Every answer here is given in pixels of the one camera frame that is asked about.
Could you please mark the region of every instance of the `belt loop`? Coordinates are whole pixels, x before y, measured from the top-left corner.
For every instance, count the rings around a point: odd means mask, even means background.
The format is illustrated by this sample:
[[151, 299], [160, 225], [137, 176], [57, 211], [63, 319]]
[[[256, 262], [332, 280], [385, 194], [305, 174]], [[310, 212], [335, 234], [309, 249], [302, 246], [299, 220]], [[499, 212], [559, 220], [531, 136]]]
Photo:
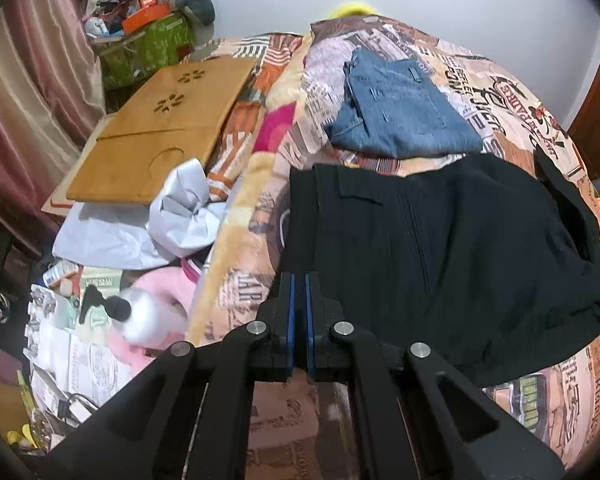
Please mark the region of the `belt loop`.
[[412, 67], [409, 67], [409, 72], [411, 72], [411, 75], [413, 76], [413, 79], [414, 79], [414, 81], [416, 83], [421, 83], [422, 82], [422, 79], [418, 75], [418, 72], [415, 71]]

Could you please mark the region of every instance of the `white plastic bag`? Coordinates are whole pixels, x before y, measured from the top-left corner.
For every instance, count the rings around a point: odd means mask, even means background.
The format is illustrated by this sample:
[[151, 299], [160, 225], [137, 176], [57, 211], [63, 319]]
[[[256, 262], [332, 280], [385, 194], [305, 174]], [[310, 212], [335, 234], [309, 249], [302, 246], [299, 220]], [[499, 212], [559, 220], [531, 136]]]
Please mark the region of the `white plastic bag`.
[[75, 203], [53, 254], [77, 264], [140, 270], [167, 265], [216, 239], [226, 203], [206, 204], [205, 172], [193, 158], [174, 168], [149, 208]]

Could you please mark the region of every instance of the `black pants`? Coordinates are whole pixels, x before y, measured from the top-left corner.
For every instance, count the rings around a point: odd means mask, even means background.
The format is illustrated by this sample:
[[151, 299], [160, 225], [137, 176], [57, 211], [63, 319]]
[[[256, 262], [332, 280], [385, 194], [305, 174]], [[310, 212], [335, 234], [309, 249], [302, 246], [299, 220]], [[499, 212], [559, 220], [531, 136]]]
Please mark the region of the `black pants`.
[[347, 320], [428, 343], [478, 386], [556, 364], [600, 334], [600, 232], [576, 187], [540, 150], [536, 162], [543, 182], [485, 154], [406, 178], [292, 171], [279, 272], [317, 270]]

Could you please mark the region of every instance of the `white wall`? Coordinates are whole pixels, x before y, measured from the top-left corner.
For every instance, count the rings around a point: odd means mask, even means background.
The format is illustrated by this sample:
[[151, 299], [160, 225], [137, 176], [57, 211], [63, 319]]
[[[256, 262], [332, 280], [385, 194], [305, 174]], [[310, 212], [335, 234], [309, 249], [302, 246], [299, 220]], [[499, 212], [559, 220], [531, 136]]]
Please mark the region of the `white wall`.
[[363, 1], [488, 56], [568, 128], [600, 63], [600, 17], [587, 0], [212, 0], [216, 36], [305, 32], [344, 2]]

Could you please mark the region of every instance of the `pink curtain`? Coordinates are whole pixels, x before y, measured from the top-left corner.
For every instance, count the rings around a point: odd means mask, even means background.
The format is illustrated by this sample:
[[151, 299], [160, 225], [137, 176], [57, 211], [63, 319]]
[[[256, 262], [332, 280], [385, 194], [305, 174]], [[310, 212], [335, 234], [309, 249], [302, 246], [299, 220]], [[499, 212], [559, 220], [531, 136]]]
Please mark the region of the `pink curtain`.
[[40, 207], [104, 114], [78, 6], [5, 0], [0, 10], [0, 221], [35, 253], [58, 230]]

